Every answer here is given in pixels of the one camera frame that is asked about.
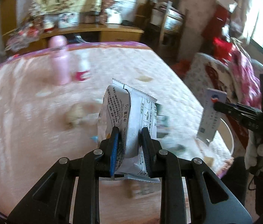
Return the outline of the right gloved hand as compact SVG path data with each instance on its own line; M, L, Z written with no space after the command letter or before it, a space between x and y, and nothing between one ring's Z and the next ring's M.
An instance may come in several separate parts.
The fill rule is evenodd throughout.
M260 143L261 138L259 135L250 130L248 131L248 135L248 145L244 156L246 170L250 170L251 167L257 165L257 157L263 157L263 144ZM263 166L258 167L257 169L263 172Z

